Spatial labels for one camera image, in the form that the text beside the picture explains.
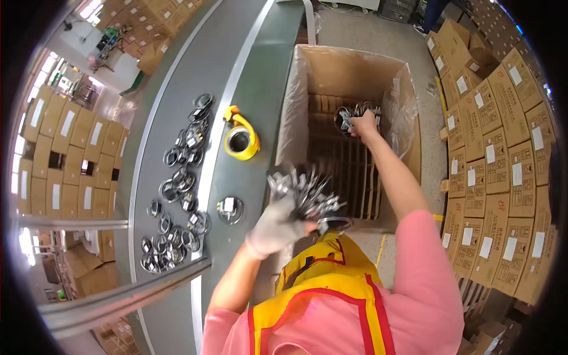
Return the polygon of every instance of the person's leg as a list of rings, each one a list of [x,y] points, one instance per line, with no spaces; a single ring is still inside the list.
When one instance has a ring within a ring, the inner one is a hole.
[[[438,21],[442,11],[449,2],[450,0],[428,0],[424,14],[424,22],[422,23],[422,29],[425,34],[430,32],[432,26]]]

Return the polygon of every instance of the shoe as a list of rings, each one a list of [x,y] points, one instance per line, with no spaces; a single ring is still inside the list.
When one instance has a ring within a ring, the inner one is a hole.
[[[428,35],[424,33],[424,29],[419,24],[413,24],[414,30],[422,35],[422,37],[426,38]]]

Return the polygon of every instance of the hand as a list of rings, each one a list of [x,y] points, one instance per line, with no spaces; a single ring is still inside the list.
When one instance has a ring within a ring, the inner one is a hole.
[[[254,257],[266,259],[268,255],[283,250],[317,229],[318,224],[315,222],[290,221],[294,207],[294,198],[291,196],[268,205],[254,229],[245,238]]]
[[[351,117],[350,122],[354,125],[349,129],[352,137],[360,137],[367,144],[368,138],[377,134],[377,120],[371,110],[366,110],[363,117]]]

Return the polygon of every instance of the yellow tape dispenser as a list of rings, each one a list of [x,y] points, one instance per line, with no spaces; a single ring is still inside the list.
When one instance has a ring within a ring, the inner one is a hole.
[[[250,123],[241,116],[236,106],[229,106],[223,118],[235,125],[225,137],[224,145],[227,154],[239,160],[252,158],[260,150],[260,141]]]

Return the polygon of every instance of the pink shirt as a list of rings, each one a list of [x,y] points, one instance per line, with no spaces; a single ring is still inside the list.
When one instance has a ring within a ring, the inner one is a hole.
[[[463,332],[460,291],[434,218],[414,211],[396,229],[392,291],[379,286],[397,354],[456,354]],[[354,305],[312,296],[306,311],[269,339],[269,354],[364,354]],[[247,313],[216,308],[205,316],[203,354],[249,354]]]

